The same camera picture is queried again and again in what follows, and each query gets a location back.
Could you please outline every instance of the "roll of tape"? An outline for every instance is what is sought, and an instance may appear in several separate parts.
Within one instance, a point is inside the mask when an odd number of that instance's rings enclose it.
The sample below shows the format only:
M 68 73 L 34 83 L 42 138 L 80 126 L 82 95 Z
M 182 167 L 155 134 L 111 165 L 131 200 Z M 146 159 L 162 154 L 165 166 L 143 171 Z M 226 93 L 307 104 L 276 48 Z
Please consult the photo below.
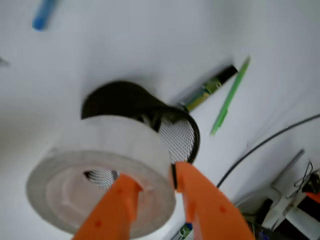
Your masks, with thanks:
M 92 117 L 66 130 L 32 171 L 28 199 L 45 220 L 74 234 L 106 192 L 84 172 L 101 168 L 126 174 L 142 188 L 131 238 L 170 218 L 176 199 L 168 147 L 152 129 L 119 116 Z

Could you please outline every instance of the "black mesh pen holder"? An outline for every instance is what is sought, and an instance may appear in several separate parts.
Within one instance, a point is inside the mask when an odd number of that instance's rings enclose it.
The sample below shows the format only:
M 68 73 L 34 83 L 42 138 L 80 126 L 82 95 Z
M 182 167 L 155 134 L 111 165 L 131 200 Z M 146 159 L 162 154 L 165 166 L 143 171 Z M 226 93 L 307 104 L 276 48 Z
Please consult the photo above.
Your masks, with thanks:
M 166 105 L 143 87 L 127 81 L 115 81 L 99 87 L 84 101 L 81 118 L 103 115 L 127 117 L 146 124 L 168 145 L 173 164 L 194 162 L 200 144 L 195 120 L 187 112 Z M 119 173 L 101 169 L 85 175 L 100 187 L 109 188 Z

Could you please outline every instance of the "green pen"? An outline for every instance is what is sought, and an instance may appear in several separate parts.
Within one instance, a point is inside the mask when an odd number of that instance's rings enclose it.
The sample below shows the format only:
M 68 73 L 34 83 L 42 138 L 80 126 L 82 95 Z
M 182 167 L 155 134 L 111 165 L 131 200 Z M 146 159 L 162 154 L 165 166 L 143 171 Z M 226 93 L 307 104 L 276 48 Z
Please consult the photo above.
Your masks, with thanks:
M 217 117 L 217 119 L 215 120 L 215 123 L 211 129 L 211 135 L 215 135 L 216 132 L 218 131 L 218 129 L 221 127 L 222 123 L 224 122 L 225 120 L 225 117 L 227 116 L 227 113 L 228 113 L 228 107 L 232 101 L 232 99 L 234 98 L 235 94 L 236 94 L 236 91 L 242 81 L 242 78 L 244 77 L 247 69 L 248 69 L 248 66 L 249 66 L 249 63 L 250 63 L 250 57 L 248 57 L 244 64 L 242 65 L 238 75 L 236 76 L 235 80 L 234 80 L 234 83 L 232 85 L 232 88 L 228 94 L 228 96 L 226 97 L 226 100 L 224 101 L 224 104 L 221 108 L 221 111 L 219 113 L 219 116 Z

